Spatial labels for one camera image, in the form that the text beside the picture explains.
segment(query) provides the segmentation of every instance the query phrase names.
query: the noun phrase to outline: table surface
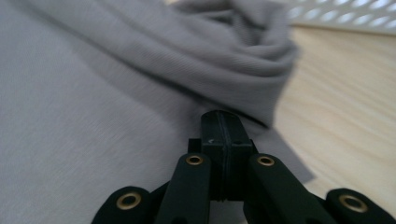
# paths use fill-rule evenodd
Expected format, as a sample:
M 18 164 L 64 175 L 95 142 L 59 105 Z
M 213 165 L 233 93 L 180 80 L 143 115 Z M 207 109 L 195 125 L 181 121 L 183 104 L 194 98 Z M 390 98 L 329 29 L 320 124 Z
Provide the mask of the table surface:
M 359 191 L 396 217 L 396 36 L 295 27 L 302 52 L 276 127 L 316 176 L 309 191 Z

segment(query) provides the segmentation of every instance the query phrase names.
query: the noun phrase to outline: gray cloth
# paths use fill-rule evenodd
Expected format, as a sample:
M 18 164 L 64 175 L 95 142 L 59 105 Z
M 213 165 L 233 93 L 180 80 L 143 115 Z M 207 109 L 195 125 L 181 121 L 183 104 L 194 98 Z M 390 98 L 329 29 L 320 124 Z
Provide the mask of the gray cloth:
M 0 21 L 0 223 L 90 223 L 113 191 L 156 189 L 212 109 L 312 177 L 271 128 L 296 56 L 281 5 L 9 0 Z M 242 219 L 213 203 L 212 223 Z

